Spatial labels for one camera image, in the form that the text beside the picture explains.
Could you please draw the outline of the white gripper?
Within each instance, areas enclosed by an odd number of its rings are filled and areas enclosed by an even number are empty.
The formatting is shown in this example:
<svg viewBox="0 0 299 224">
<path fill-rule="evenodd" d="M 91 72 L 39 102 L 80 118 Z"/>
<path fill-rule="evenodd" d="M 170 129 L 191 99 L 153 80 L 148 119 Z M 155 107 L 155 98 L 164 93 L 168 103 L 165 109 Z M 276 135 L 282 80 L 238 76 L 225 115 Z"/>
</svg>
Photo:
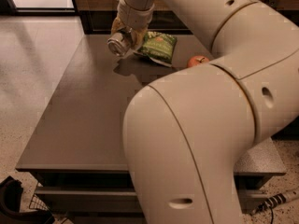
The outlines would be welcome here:
<svg viewBox="0 0 299 224">
<path fill-rule="evenodd" d="M 149 8 L 140 10 L 128 5 L 125 0 L 120 0 L 118 17 L 112 22 L 111 33 L 114 35 L 124 27 L 132 28 L 132 49 L 138 50 L 142 46 L 144 36 L 148 31 L 147 28 L 152 20 L 153 10 L 154 4 L 151 4 Z"/>
</svg>

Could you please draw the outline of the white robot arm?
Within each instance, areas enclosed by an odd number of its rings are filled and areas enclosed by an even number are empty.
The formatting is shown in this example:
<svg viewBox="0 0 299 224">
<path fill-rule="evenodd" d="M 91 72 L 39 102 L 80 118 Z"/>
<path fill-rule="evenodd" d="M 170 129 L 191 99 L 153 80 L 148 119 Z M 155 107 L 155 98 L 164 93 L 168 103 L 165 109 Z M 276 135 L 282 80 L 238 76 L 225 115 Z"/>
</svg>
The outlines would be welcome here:
<svg viewBox="0 0 299 224">
<path fill-rule="evenodd" d="M 259 0 L 163 0 L 212 60 L 151 82 L 128 105 L 123 145 L 147 224 L 242 224 L 234 167 L 299 115 L 299 28 Z M 124 54 L 154 0 L 120 0 Z"/>
</svg>

